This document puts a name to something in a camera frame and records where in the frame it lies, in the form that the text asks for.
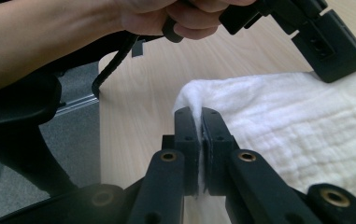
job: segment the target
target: white cloth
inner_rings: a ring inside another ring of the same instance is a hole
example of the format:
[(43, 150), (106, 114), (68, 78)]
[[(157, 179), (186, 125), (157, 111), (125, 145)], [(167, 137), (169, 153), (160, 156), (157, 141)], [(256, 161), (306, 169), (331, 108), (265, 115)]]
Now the white cloth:
[(259, 152), (291, 187), (330, 183), (356, 196), (356, 73), (326, 84), (309, 73), (194, 80), (174, 111), (219, 111), (241, 148)]

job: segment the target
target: black chair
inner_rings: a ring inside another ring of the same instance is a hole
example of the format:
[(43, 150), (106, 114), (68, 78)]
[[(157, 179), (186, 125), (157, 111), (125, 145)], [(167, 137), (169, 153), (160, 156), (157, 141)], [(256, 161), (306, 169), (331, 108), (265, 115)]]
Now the black chair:
[(50, 196), (76, 188), (38, 128), (54, 117), (60, 98), (58, 78), (44, 73), (33, 73), (0, 90), (0, 163)]

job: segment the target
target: floor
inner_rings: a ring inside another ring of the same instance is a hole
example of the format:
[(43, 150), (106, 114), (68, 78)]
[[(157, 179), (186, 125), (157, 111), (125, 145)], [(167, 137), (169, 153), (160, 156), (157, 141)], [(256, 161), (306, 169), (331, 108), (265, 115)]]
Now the floor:
[[(98, 74), (97, 63), (69, 70), (60, 77), (63, 86), (62, 101), (93, 98), (91, 85)], [(51, 153), (79, 187), (100, 182), (99, 108), (97, 101), (67, 109), (40, 126)], [(0, 166), (0, 217), (33, 203), (48, 195), (23, 177)]]

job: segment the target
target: wooden table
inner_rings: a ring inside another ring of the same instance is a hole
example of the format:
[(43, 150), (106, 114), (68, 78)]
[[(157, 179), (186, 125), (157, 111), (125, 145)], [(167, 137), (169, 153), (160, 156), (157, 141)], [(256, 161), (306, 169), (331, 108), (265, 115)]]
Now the wooden table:
[[(356, 1), (328, 3), (356, 35)], [(113, 56), (100, 62), (100, 70)], [(220, 27), (199, 41), (144, 44), (144, 55), (126, 58), (101, 87), (102, 182), (127, 188), (144, 176), (163, 134), (174, 133), (172, 108), (189, 81), (303, 71), (311, 67), (271, 17), (235, 36)], [(186, 198), (184, 223), (228, 223), (222, 200)], [(198, 209), (199, 203), (206, 208)]]

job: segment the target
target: person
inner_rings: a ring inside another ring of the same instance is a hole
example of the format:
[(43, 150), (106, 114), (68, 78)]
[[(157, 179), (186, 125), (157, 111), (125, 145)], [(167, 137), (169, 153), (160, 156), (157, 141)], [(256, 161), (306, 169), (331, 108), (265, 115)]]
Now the person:
[(192, 0), (193, 7), (176, 0), (0, 0), (0, 89), (102, 37), (162, 35), (167, 17), (178, 35), (204, 38), (229, 5), (254, 1)]

